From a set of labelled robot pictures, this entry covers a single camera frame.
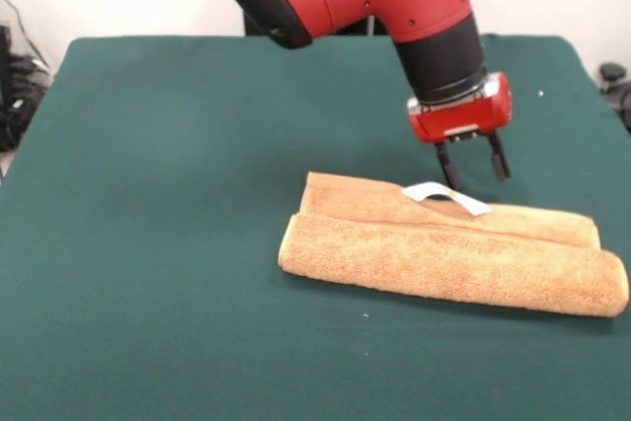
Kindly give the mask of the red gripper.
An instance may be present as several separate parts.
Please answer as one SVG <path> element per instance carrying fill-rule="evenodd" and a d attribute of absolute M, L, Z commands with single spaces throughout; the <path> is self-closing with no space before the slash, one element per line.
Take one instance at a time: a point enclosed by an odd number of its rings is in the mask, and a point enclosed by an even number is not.
<path fill-rule="evenodd" d="M 513 116 L 513 98 L 507 76 L 490 74 L 475 91 L 443 104 L 424 104 L 412 97 L 406 104 L 408 120 L 417 138 L 435 144 L 436 154 L 449 188 L 461 188 L 461 178 L 445 141 L 458 136 L 486 134 L 496 179 L 504 181 L 511 171 L 496 129 L 506 126 Z"/>

